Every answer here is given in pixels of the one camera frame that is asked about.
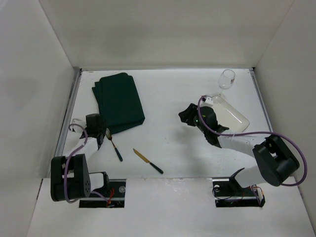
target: knife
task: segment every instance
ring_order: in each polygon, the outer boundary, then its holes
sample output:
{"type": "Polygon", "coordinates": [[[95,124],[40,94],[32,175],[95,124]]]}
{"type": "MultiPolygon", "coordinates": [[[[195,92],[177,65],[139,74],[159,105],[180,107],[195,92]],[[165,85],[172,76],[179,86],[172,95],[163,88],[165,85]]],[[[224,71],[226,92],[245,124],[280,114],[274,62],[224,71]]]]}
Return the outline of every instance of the knife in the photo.
{"type": "Polygon", "coordinates": [[[142,159],[144,162],[149,163],[153,168],[155,168],[160,174],[163,174],[163,170],[158,168],[156,165],[154,165],[152,162],[150,162],[146,157],[144,157],[142,154],[140,154],[137,150],[133,148],[133,151],[136,155],[139,156],[140,159],[142,159]]]}

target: clear glass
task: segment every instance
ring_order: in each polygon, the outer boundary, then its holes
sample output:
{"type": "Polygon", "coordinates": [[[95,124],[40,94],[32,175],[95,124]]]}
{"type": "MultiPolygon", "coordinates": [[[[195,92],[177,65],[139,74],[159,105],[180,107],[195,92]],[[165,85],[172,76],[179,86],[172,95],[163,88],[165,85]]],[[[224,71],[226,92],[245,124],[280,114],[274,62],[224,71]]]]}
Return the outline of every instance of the clear glass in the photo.
{"type": "Polygon", "coordinates": [[[235,81],[235,72],[233,70],[226,69],[222,72],[218,79],[218,85],[220,88],[226,90],[232,87],[235,81]]]}

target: white wall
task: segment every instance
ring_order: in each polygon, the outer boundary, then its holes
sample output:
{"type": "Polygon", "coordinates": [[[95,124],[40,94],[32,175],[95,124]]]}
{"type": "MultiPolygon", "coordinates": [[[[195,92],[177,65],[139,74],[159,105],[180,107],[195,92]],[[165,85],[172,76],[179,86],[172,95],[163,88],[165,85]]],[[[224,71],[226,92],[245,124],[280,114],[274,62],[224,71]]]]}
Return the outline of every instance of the white wall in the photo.
{"type": "Polygon", "coordinates": [[[255,66],[293,0],[40,0],[74,66],[255,66]]]}
{"type": "Polygon", "coordinates": [[[302,148],[308,177],[300,187],[316,227],[316,1],[296,0],[255,73],[275,131],[302,148]]]}
{"type": "Polygon", "coordinates": [[[0,0],[0,236],[27,234],[73,69],[38,0],[0,0]]]}

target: folded cloth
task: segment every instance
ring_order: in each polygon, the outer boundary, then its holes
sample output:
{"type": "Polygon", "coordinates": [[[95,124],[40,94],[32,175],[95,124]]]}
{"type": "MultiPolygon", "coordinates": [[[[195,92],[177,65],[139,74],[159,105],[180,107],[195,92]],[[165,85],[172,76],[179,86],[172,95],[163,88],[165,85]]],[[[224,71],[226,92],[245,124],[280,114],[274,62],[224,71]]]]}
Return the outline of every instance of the folded cloth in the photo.
{"type": "Polygon", "coordinates": [[[132,76],[120,73],[101,78],[92,91],[112,134],[143,124],[145,115],[132,76]]]}

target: knife handle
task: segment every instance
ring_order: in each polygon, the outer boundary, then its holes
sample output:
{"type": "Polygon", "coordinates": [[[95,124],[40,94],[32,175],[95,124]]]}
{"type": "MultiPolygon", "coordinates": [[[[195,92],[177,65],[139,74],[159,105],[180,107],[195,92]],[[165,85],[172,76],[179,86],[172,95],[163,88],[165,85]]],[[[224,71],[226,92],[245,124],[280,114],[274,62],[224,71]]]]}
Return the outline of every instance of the knife handle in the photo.
{"type": "Polygon", "coordinates": [[[155,166],[153,163],[149,163],[153,168],[155,168],[160,174],[163,174],[163,170],[155,166]]]}
{"type": "Polygon", "coordinates": [[[122,161],[123,161],[123,158],[122,158],[122,156],[120,155],[118,149],[117,149],[116,147],[115,147],[114,149],[115,149],[115,152],[117,153],[117,156],[118,156],[119,160],[122,162],[122,161]]]}

